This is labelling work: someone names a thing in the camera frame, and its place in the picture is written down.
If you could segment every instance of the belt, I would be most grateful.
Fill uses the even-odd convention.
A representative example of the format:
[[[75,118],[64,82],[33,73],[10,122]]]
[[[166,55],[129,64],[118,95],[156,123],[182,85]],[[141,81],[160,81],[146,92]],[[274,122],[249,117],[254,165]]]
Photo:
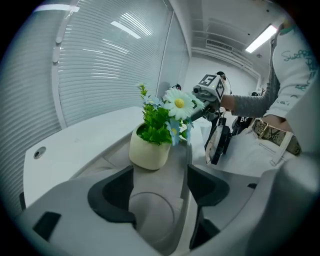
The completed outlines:
[[[256,133],[256,135],[258,135],[259,139],[268,140],[278,146],[281,145],[287,133],[284,130],[269,126],[268,123],[262,121],[261,119],[256,119],[254,121],[252,129]],[[301,147],[296,136],[292,136],[288,147],[286,148],[286,151],[295,156],[301,153]]]

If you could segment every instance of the ceiling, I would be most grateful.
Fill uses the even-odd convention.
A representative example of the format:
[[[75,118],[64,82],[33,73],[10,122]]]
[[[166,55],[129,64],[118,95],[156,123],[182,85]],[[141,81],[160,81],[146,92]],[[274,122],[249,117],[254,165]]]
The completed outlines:
[[[276,28],[285,13],[265,0],[188,0],[192,20],[192,46],[206,47],[206,39],[229,45],[253,62],[258,72],[269,72],[270,46],[265,42],[253,53],[245,49],[272,24]]]

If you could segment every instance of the white blinds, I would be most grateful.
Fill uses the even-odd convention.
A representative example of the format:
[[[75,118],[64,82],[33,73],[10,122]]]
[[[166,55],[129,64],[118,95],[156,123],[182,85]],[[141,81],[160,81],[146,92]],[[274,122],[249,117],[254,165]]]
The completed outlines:
[[[163,57],[157,97],[163,97],[166,90],[177,84],[185,50],[186,41],[178,19],[173,14]]]
[[[52,97],[51,59],[64,14],[34,12],[1,62],[0,187],[13,216],[21,211],[26,150],[60,130]]]
[[[67,126],[140,106],[139,83],[156,94],[171,17],[162,0],[80,0],[77,6],[58,65]]]

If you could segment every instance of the daisy yellow center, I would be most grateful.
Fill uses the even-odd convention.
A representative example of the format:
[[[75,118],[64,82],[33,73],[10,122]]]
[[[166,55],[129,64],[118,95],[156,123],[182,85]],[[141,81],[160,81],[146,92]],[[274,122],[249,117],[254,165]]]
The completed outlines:
[[[177,135],[177,130],[175,128],[171,129],[174,135]]]
[[[177,98],[175,101],[174,101],[174,104],[176,105],[177,108],[181,109],[184,107],[185,105],[185,102],[182,98]]]

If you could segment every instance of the cream ceramic pot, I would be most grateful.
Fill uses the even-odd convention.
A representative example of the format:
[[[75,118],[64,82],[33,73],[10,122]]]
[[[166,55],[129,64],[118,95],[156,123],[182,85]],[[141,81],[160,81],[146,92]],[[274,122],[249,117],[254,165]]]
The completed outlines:
[[[147,142],[137,135],[137,130],[144,123],[138,125],[132,132],[129,158],[130,160],[145,169],[157,170],[165,165],[171,144],[163,143],[157,145]]]

